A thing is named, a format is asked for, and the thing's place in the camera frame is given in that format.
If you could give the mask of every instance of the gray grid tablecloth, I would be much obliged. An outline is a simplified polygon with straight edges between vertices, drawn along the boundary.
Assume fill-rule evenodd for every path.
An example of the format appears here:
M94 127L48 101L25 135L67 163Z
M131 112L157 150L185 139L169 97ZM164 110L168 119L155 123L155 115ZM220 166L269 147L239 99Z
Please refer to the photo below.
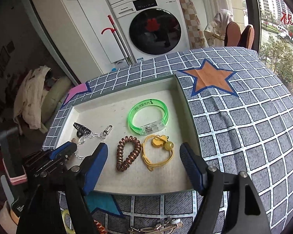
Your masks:
M238 97L210 88L191 96L193 78L178 70L200 67L204 59L216 67L237 71L230 79ZM293 216L293 97L255 51L238 47L197 49L167 54L121 68L87 84L91 92L74 96L58 112L44 149L53 148L73 105L126 86L175 74L188 100L199 135L202 156L227 173L247 171L264 204L273 233ZM96 211L93 217L113 234L130 226L150 227L165 216L181 218L187 233L201 204L195 191L160 196L115 196L124 219ZM227 211L224 192L215 233L221 232ZM60 193L61 208L67 208Z

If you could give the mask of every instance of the metal clasp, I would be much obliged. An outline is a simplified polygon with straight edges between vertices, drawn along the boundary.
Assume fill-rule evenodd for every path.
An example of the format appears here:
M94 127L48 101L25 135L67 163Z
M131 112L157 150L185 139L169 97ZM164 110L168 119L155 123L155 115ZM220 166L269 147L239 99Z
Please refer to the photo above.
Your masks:
M102 133L101 133L101 137L103 139L106 138L106 136L110 133L110 131L112 130L113 126L109 125Z

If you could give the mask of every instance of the blue gripper pad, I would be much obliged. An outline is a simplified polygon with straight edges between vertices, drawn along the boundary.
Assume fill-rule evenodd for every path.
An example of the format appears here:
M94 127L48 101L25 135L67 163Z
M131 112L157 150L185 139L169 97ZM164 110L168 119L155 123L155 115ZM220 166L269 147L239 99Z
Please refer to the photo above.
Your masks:
M198 191L200 194L205 191L203 183L203 175L199 171L194 159L197 157L193 152L189 152L185 144L180 145L180 159L183 163L184 168L188 174L193 189Z
M52 151L51 155L50 155L50 160L54 160L56 158L56 156L63 151L64 149L66 149L69 145L71 145L71 142L66 142L64 144L62 144L60 147L57 147L55 150Z
M96 148L95 153L96 151L99 151L97 157L94 159L91 167L85 174L85 185L82 189L85 195L88 195L90 191L93 191L107 160L108 148L105 143L100 143Z

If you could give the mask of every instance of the white tray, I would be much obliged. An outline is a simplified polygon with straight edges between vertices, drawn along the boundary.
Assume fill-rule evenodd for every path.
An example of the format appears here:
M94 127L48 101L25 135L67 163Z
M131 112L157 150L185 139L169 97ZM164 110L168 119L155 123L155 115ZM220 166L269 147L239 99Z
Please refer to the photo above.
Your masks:
M141 143L144 136L134 133L127 125L127 115L130 109L145 99L159 99L163 101L169 111L167 126L157 134L169 136L174 143L175 155L163 167L150 172L144 164L141 155L124 172L116 170L116 149L121 138L136 136ZM134 118L134 124L142 126L163 117L157 107L145 107ZM175 77L157 80L135 87L126 88L108 95L89 100L71 108L63 124L56 147L71 141L76 137L73 123L80 123L94 133L101 133L108 125L113 129L104 140L108 145L108 158L101 176L95 186L96 191L127 195L154 195L179 192L192 189L186 171L179 156L179 148L183 142L188 142L194 152L199 155L197 131L179 82ZM80 155L91 155L99 144L100 139L87 139L78 147ZM133 150L131 143L125 145L124 157ZM151 139L146 146L146 155L152 162L159 162L169 157L169 152L162 148L151 146ZM70 168L79 165L82 160L74 156L67 163Z

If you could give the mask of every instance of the washing machine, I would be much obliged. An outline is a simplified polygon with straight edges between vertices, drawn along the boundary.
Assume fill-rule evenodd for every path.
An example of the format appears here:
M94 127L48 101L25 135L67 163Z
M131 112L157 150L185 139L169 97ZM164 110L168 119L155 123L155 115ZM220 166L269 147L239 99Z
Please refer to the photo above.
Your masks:
M126 1L112 8L136 61L190 48L179 0Z

